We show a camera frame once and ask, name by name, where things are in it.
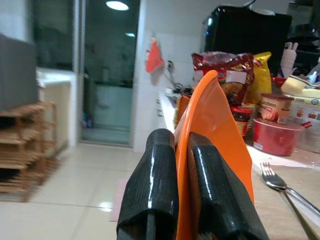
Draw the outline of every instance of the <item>fork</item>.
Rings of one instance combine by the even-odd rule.
[[[308,208],[310,208],[320,216],[320,210],[307,199],[305,199],[300,193],[298,193],[292,187],[288,186],[286,182],[280,176],[278,176],[275,171],[273,171],[269,162],[261,162],[260,166],[262,169],[262,178],[267,186],[272,189],[287,192],[293,195],[294,197],[298,198],[304,205],[306,205]]]

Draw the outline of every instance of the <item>wooden shoe rack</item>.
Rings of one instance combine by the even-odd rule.
[[[22,193],[27,202],[31,183],[44,183],[57,164],[56,112],[50,102],[0,112],[0,123],[7,123],[0,125],[0,193]]]

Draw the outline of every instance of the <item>white wall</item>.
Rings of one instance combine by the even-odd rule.
[[[0,33],[32,42],[31,0],[0,1]]]
[[[241,5],[247,0],[224,0]],[[289,0],[258,0],[254,8],[285,14]],[[198,52],[203,20],[219,4],[217,0],[141,0],[138,46],[136,53],[134,93],[133,148],[145,150],[148,135],[156,125],[156,99],[159,91],[171,84],[163,74],[151,76],[145,71],[145,52],[151,36],[156,36],[165,61],[175,64],[174,78],[184,85],[192,84],[192,52]]]

